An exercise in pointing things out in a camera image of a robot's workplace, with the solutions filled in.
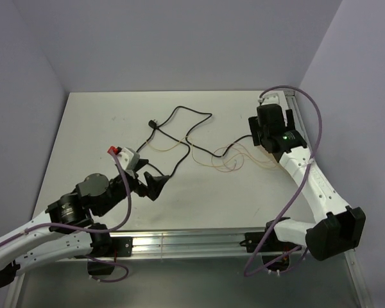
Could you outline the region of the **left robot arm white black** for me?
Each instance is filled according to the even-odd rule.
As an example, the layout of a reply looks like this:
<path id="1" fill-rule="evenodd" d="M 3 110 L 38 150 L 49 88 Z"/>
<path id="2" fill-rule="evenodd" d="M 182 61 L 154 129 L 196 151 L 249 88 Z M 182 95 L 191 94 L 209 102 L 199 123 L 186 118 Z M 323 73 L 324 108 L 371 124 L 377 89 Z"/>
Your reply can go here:
<path id="1" fill-rule="evenodd" d="M 0 288 L 40 265 L 110 253 L 110 234 L 116 229 L 95 222 L 94 217 L 104 216 L 123 200 L 131 202 L 131 193 L 152 201 L 159 197 L 170 176 L 145 172 L 142 182 L 137 171 L 146 164 L 142 159 L 113 179 L 93 173 L 31 221 L 0 237 Z"/>

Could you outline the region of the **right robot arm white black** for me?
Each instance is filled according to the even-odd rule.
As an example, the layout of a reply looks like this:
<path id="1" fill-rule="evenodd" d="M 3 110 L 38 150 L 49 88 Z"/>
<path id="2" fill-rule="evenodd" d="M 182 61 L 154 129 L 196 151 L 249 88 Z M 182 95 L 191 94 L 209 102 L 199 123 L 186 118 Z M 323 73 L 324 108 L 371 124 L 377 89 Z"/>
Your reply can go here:
<path id="1" fill-rule="evenodd" d="M 286 170 L 314 218 L 313 223 L 285 217 L 277 223 L 269 222 L 266 246 L 279 250 L 286 243 L 295 244 L 307 248 L 318 261 L 357 248 L 366 215 L 361 208 L 351 207 L 322 173 L 295 128 L 292 110 L 283 110 L 278 104 L 261 105 L 248 122 L 253 143 L 262 146 Z"/>

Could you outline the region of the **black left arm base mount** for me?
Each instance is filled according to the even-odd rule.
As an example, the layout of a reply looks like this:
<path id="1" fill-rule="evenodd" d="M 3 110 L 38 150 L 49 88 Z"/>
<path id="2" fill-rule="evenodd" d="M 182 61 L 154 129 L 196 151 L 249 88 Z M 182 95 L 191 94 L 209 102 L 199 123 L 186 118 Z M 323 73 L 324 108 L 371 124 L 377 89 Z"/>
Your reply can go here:
<path id="1" fill-rule="evenodd" d="M 91 279 L 104 283 L 113 283 L 121 281 L 129 275 L 128 267 L 119 263 L 118 258 L 131 257 L 132 248 L 133 237 L 113 237 L 96 247 L 89 254 L 78 256 L 76 259 L 87 260 L 87 273 Z M 123 276 L 110 278 L 115 269 L 123 270 Z"/>

